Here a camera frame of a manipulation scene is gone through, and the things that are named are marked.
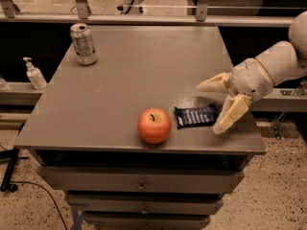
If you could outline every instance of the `pump bottle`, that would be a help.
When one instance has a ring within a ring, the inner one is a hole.
[[[30,62],[31,58],[30,57],[24,57],[24,61],[26,61],[26,66],[28,68],[27,71],[27,76],[32,83],[33,87],[35,89],[43,89],[47,86],[47,82],[44,78],[44,76],[41,74],[41,71],[34,67],[32,63]]]

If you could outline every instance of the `red apple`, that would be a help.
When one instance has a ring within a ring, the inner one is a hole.
[[[150,108],[139,117],[137,129],[144,141],[159,144],[169,137],[172,121],[169,114],[163,109]]]

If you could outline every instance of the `terrazzo floor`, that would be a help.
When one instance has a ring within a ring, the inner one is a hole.
[[[307,229],[307,147],[304,132],[297,128],[297,120],[287,120],[281,124],[279,131],[282,138],[277,140],[270,128],[270,120],[257,118],[256,123],[267,154],[250,161],[245,168],[243,182],[232,194],[224,197],[224,206],[211,216],[206,230]],[[0,144],[9,150],[17,136],[18,123],[0,127]],[[45,187],[54,197],[65,225],[70,229],[73,221],[64,193],[52,190],[36,174],[38,164],[26,150],[22,150],[19,156],[29,156],[29,159],[17,162],[12,181],[37,183]],[[6,166],[2,161],[0,179]],[[1,230],[65,229],[54,202],[43,189],[28,183],[17,185],[15,193],[0,193]],[[82,227],[83,230],[106,229],[85,222]]]

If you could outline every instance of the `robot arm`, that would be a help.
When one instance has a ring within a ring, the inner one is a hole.
[[[213,126],[215,133],[227,131],[253,102],[270,94],[279,83],[307,76],[307,11],[294,20],[289,38],[291,43],[278,42],[235,66],[230,73],[221,73],[198,85],[203,92],[229,93]]]

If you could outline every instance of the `gray tabletop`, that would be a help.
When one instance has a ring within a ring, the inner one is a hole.
[[[41,150],[264,153],[252,115],[216,135],[211,126],[177,129],[174,106],[216,104],[225,94],[200,93],[199,82],[232,64],[218,28],[91,26],[98,61],[81,66],[70,47],[15,145]],[[140,114],[165,109],[169,139],[149,145],[137,132]]]

